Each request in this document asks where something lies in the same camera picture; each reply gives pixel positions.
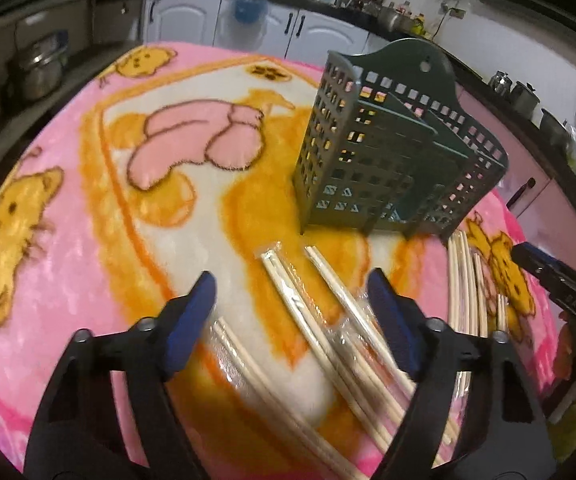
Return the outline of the chopsticks pair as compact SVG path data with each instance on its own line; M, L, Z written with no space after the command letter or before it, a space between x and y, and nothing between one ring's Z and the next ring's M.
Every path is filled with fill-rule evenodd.
M317 247L305 246L306 258L338 300L346 319L337 330L341 355L350 372L392 424L405 415L403 401L412 400L416 385L394 362L367 300L355 298Z
M211 333L218 341L237 373L260 398L264 408L274 420L286 429L318 462L339 479L367 479L357 466L346 460L326 439L318 434L305 418L290 408L272 386L270 380L244 348L224 318L217 318Z
M403 421L402 406L358 345L341 330L328 327L279 247L264 249L259 259L325 376L376 448L386 452L396 426Z

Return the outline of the steel pots on shelf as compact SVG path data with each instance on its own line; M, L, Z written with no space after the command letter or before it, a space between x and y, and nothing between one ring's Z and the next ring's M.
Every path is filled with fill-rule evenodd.
M56 90L69 61L69 33L58 29L19 51L9 62L16 95L36 102Z

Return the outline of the blue hanging bin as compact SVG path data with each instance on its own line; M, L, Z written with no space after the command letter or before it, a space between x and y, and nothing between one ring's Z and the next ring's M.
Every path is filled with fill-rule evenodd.
M234 0L234 18L243 25L253 25L263 21L267 14L266 0Z

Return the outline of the steel kettle on counter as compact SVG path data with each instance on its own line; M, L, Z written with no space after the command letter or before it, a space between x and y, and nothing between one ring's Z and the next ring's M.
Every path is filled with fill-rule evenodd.
M495 94L506 99L512 91L512 80L508 73L498 70L489 80L488 86Z

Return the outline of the pink cartoon fleece blanket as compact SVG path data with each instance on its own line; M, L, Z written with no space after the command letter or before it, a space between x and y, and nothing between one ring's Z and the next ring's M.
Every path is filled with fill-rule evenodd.
M369 307L368 276L380 269L398 295L448 324L448 239L300 228L292 176L325 65L184 42L139 47L91 80L15 163L0 188L0 478L27 479L34 417L72 335L155 318L202 272L215 278L215 305L164 388L205 479L339 479L271 420L214 339L217 318L282 400L374 478L388 448L376 448L325 376L259 255L279 247L333 330L346 316L305 246ZM524 236L495 188L456 230L482 255L492 294L508 299L503 333L541 394L554 379L553 323L544 290L512 261ZM454 456L470 378L456 376L436 466ZM111 385L128 457L144 466L123 373Z

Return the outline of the dark green utensil basket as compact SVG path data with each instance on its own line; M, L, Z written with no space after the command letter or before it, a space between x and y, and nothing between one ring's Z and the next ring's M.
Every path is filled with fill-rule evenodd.
M447 240L508 156L456 96L448 57L404 38L328 54L292 176L299 226Z

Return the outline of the bare chopsticks bundle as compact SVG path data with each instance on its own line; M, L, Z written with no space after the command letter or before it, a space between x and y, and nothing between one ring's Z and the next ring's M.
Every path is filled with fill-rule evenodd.
M470 336L508 334L507 307L508 299L489 289L482 255L470 248L465 232L456 230L448 239L448 325Z

